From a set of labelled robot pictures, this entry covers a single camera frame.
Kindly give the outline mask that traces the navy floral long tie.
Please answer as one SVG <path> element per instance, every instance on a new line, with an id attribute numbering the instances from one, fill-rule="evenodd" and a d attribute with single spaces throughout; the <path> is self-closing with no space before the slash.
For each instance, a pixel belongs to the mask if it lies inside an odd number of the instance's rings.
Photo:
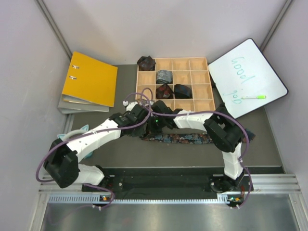
<path id="1" fill-rule="evenodd" d="M 192 134 L 148 134 L 140 137 L 143 141 L 180 144 L 212 144 L 213 141 L 207 133 Z"/>

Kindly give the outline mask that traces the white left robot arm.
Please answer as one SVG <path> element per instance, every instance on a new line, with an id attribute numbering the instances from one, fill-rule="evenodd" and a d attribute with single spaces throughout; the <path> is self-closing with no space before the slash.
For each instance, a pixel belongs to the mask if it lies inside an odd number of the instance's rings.
<path id="1" fill-rule="evenodd" d="M 80 162 L 91 152 L 104 144 L 131 133 L 137 124 L 148 119 L 149 112 L 134 102 L 125 113 L 116 113 L 94 129 L 67 139 L 64 144 L 57 139 L 51 154 L 44 162 L 44 168 L 60 188 L 67 188 L 74 183 L 92 184 L 97 190 L 104 191 L 109 186 L 109 179 L 100 167 L 87 166 Z"/>

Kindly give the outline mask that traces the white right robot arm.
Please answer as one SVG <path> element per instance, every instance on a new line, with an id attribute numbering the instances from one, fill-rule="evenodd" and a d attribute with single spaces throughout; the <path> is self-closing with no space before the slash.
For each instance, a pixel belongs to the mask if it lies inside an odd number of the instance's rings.
<path id="1" fill-rule="evenodd" d="M 243 140 L 249 140 L 247 132 L 228 113 L 224 105 L 215 111 L 192 112 L 177 108 L 171 110 L 163 101 L 152 105 L 153 116 L 146 127 L 145 140 L 166 143 L 214 144 L 221 150 L 224 161 L 224 183 L 229 190 L 242 185 L 244 167 L 241 154 Z M 162 129 L 191 128 L 201 134 L 163 134 Z"/>

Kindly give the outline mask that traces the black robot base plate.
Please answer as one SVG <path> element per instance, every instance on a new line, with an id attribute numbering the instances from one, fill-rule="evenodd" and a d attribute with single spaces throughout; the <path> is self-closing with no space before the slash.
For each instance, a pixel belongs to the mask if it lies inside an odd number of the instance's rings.
<path id="1" fill-rule="evenodd" d="M 238 179 L 233 180 L 225 175 L 136 175 L 136 176 L 108 176 L 105 177 L 98 185 L 84 183 L 82 190 L 106 188 L 114 193 L 132 193 L 140 189 L 174 189 L 188 190 L 198 189 L 203 192 L 248 192 L 253 190 L 253 184 L 250 178 L 241 175 Z"/>

